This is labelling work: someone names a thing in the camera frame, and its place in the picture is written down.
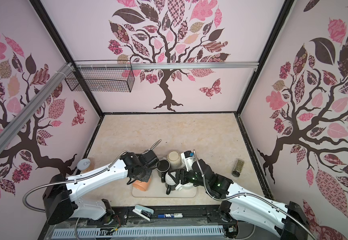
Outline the peach orange mug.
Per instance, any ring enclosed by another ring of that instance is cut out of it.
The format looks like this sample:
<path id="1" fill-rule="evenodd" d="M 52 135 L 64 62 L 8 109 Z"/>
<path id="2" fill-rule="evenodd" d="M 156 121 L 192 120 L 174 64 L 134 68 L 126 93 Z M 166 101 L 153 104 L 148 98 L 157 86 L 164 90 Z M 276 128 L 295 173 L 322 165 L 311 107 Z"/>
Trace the peach orange mug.
<path id="1" fill-rule="evenodd" d="M 135 189 L 146 192 L 149 189 L 149 186 L 151 184 L 152 178 L 149 178 L 147 182 L 142 182 L 139 180 L 136 180 L 132 185 Z"/>

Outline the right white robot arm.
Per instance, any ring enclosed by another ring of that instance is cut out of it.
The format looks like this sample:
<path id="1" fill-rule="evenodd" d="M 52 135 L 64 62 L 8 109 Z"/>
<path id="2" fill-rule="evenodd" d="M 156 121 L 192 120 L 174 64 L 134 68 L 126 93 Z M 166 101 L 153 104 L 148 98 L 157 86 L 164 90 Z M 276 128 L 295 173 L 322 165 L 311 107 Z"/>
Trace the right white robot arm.
<path id="1" fill-rule="evenodd" d="M 203 160 L 196 160 L 190 169 L 168 171 L 165 183 L 167 193 L 185 187 L 203 187 L 209 197 L 221 203 L 221 217 L 247 222 L 282 240 L 306 240 L 314 236 L 300 205 L 276 202 L 250 192 L 233 180 L 214 173 Z"/>

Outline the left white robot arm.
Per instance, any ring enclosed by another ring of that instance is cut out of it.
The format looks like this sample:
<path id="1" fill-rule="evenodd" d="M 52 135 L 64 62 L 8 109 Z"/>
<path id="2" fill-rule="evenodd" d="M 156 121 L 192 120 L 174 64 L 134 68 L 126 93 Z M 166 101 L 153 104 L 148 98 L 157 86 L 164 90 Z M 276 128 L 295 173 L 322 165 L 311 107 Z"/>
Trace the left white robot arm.
<path id="1" fill-rule="evenodd" d="M 150 150 L 143 154 L 127 152 L 113 163 L 85 174 L 68 177 L 56 175 L 46 187 L 43 201 L 49 225 L 56 225 L 69 218 L 99 220 L 112 215 L 110 202 L 86 201 L 83 196 L 113 181 L 128 178 L 128 184 L 135 181 L 148 182 L 159 158 Z"/>

